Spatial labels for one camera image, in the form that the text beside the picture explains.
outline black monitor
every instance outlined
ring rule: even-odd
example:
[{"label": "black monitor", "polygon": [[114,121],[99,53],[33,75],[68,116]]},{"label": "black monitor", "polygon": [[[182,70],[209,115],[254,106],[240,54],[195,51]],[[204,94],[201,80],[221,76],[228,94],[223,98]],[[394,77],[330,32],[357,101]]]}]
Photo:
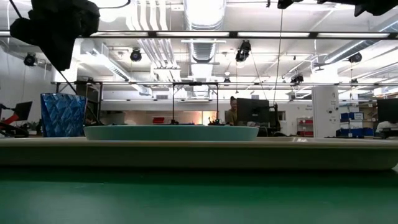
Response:
[{"label": "black monitor", "polygon": [[269,101],[254,99],[236,99],[238,106],[238,122],[269,123]]},{"label": "black monitor", "polygon": [[32,102],[18,103],[14,109],[14,114],[18,115],[17,121],[27,121]]},{"label": "black monitor", "polygon": [[377,100],[379,122],[398,121],[398,99]]}]

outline pipe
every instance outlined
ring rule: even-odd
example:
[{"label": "pipe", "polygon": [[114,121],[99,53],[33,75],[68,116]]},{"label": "pipe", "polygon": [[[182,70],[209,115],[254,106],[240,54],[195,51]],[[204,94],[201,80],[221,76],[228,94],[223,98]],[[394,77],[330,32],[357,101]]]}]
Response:
[{"label": "pipe", "polygon": [[[146,0],[140,0],[140,9],[141,9],[141,14],[140,14],[140,25],[144,30],[149,30],[149,26],[147,23],[147,1]],[[166,63],[164,63],[162,54],[160,53],[159,49],[156,46],[155,40],[154,39],[149,39],[149,47],[152,49],[154,56],[156,60],[160,62],[162,67],[166,67]]]},{"label": "pipe", "polygon": [[[129,27],[129,25],[131,25],[132,27],[129,27],[129,29],[132,30],[141,30],[141,26],[139,25],[138,22],[138,5],[137,5],[137,1],[133,1],[131,4],[132,7],[132,14],[129,16],[131,18],[131,24],[126,21],[126,25]],[[151,47],[148,44],[147,39],[139,39],[138,40],[139,45],[144,49],[145,53],[148,55],[149,60],[151,60],[152,63],[155,63],[156,67],[161,67],[160,62],[158,62],[156,60],[156,58],[154,57],[154,53],[151,49]]]},{"label": "pipe", "polygon": [[[157,18],[156,18],[156,2],[155,1],[150,1],[150,19],[149,19],[149,24],[152,27],[152,30],[159,30],[159,27],[157,26]],[[165,42],[162,39],[157,39],[160,47],[163,50],[164,56],[166,58],[167,61],[167,67],[168,68],[172,68],[173,67],[173,63],[170,59],[169,53],[167,52],[166,46],[165,46]]]},{"label": "pipe", "polygon": [[391,72],[391,71],[396,70],[397,68],[398,68],[398,62],[392,63],[392,64],[384,66],[382,68],[378,68],[378,69],[376,69],[376,70],[374,70],[372,72],[367,72],[367,73],[364,73],[364,74],[361,74],[361,75],[356,75],[353,78],[357,78],[359,81],[363,81],[365,78],[369,78],[369,77],[372,77],[372,76],[375,76],[375,75],[380,75],[380,74],[383,74],[383,73]]},{"label": "pipe", "polygon": [[[398,15],[391,17],[384,21],[382,24],[371,29],[371,32],[398,32]],[[348,58],[361,50],[368,48],[380,40],[354,40],[350,43],[340,47],[336,51],[326,55],[324,58],[325,63],[336,63],[340,60]]]},{"label": "pipe", "polygon": [[[162,30],[168,30],[167,28],[167,23],[166,23],[166,0],[160,0],[159,1],[159,21],[160,21],[160,28]],[[173,67],[177,68],[177,61],[174,56],[174,51],[172,47],[172,43],[170,39],[162,39],[166,50],[169,52],[170,60],[173,63]]]}]

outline exposed ceiling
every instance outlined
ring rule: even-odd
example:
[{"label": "exposed ceiling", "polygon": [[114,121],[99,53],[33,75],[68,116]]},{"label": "exposed ceiling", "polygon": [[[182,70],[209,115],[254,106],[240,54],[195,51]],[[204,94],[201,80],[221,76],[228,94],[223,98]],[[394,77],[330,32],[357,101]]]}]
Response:
[{"label": "exposed ceiling", "polygon": [[[29,2],[15,0],[23,16],[27,16],[30,9]],[[6,0],[0,0],[0,29],[7,30],[10,22],[16,18],[16,13],[9,7],[7,10]],[[394,8],[382,16],[372,16],[365,12],[358,17],[354,17],[354,9],[351,6],[336,5],[331,3],[315,4],[316,1],[304,1],[293,4],[283,11],[282,30],[283,31],[323,31],[323,32],[368,32],[373,27],[394,16],[398,18],[398,9]],[[182,1],[167,1],[167,23],[171,30],[184,30],[185,20]],[[114,22],[103,22],[99,25],[100,30],[128,30],[126,18],[120,13]],[[149,7],[147,8],[147,20],[149,21]],[[224,18],[223,30],[262,30],[279,31],[281,28],[281,10],[276,8],[276,1],[271,1],[271,7],[266,8],[266,1],[248,0],[228,0]],[[252,53],[246,60],[243,68],[236,68],[234,56],[236,49],[242,40],[228,39],[225,44],[218,44],[215,60],[219,63],[214,65],[212,74],[216,77],[225,77],[225,72],[230,72],[231,77],[238,77],[239,82],[261,81],[274,82],[276,75],[285,75],[304,60],[308,60],[312,55],[328,54],[350,42],[350,40],[250,40]],[[109,57],[115,60],[123,69],[128,72],[150,72],[151,61],[142,55],[140,62],[132,62],[129,58],[134,47],[139,47],[137,39],[95,39],[97,45],[104,43],[109,47]],[[25,54],[26,44],[12,40],[12,44],[17,44],[13,50]],[[187,44],[181,43],[179,39],[172,39],[172,48],[181,68],[181,77],[190,75],[190,57]],[[338,69],[340,79],[347,81],[351,77],[375,71],[383,66],[398,62],[398,40],[384,40],[365,50],[362,50],[362,62],[355,63],[353,66],[349,62],[338,62],[334,66]],[[281,54],[280,61],[277,63],[278,54]],[[309,67],[301,71],[304,77],[309,77],[311,70]],[[113,81],[113,74],[101,64],[82,63],[79,75],[92,76],[98,80]],[[373,78],[394,77],[398,75],[398,69],[381,73]]]}]

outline desk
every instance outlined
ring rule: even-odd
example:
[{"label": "desk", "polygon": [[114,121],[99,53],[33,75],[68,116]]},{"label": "desk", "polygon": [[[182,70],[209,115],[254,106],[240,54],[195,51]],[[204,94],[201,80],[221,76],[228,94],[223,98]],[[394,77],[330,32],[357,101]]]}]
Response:
[{"label": "desk", "polygon": [[383,223],[398,174],[1,168],[2,224]]}]

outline hanging wire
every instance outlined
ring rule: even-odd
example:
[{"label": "hanging wire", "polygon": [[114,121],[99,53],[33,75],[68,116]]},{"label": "hanging wire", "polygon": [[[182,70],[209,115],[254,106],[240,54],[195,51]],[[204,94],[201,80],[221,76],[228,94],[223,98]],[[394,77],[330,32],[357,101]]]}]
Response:
[{"label": "hanging wire", "polygon": [[275,87],[274,87],[274,104],[275,104],[275,97],[276,97],[276,86],[278,84],[278,74],[279,74],[279,62],[280,62],[280,44],[282,43],[282,23],[284,19],[284,10],[280,13],[280,32],[279,32],[279,49],[278,49],[278,61],[276,67],[276,79],[275,79]]},{"label": "hanging wire", "polygon": [[235,92],[235,94],[238,94],[239,92],[238,92],[238,63],[237,62],[235,63],[235,73],[236,73],[236,81],[235,81],[236,92]]},{"label": "hanging wire", "polygon": [[18,14],[18,17],[22,18],[21,13],[19,12],[17,6],[15,5],[13,0],[9,0],[9,2],[12,4],[12,7],[14,8],[15,12]]},{"label": "hanging wire", "polygon": [[[7,28],[10,30],[10,2],[7,3]],[[10,44],[10,38],[7,38],[7,44]]]},{"label": "hanging wire", "polygon": [[24,67],[24,80],[23,80],[23,82],[22,82],[21,102],[24,101],[24,95],[25,95],[25,79],[26,79],[26,66]]},{"label": "hanging wire", "polygon": [[[350,78],[350,83],[351,83],[351,85],[349,86],[349,103],[348,103],[348,117],[349,117],[349,114],[351,113],[351,104],[352,104],[352,102],[351,102],[351,99],[352,99],[352,97],[353,97],[353,82],[352,82],[352,80],[353,80],[353,64],[351,63],[351,68],[350,68],[350,70],[351,70],[351,78]],[[351,137],[352,137],[352,133],[351,133],[351,119],[348,119],[348,134],[351,134]]]},{"label": "hanging wire", "polygon": [[264,91],[264,87],[262,86],[262,81],[261,81],[261,78],[260,78],[260,74],[259,74],[259,71],[257,69],[256,61],[254,60],[253,52],[251,53],[251,58],[253,59],[254,68],[256,69],[257,77],[258,77],[258,79],[260,81],[260,86],[261,86],[262,92],[264,93],[264,97],[267,99],[267,95],[266,95],[266,92]]}]

